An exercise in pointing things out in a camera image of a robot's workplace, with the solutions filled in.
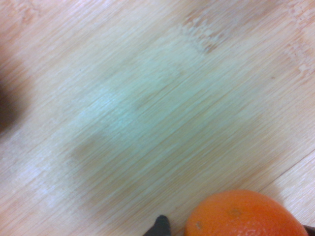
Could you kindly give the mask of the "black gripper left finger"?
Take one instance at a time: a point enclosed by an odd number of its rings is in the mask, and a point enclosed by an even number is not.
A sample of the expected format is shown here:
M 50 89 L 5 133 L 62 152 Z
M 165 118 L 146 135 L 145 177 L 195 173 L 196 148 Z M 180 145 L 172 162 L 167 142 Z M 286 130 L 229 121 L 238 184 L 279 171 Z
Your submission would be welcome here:
M 144 236 L 171 236 L 171 226 L 167 216 L 159 215 Z

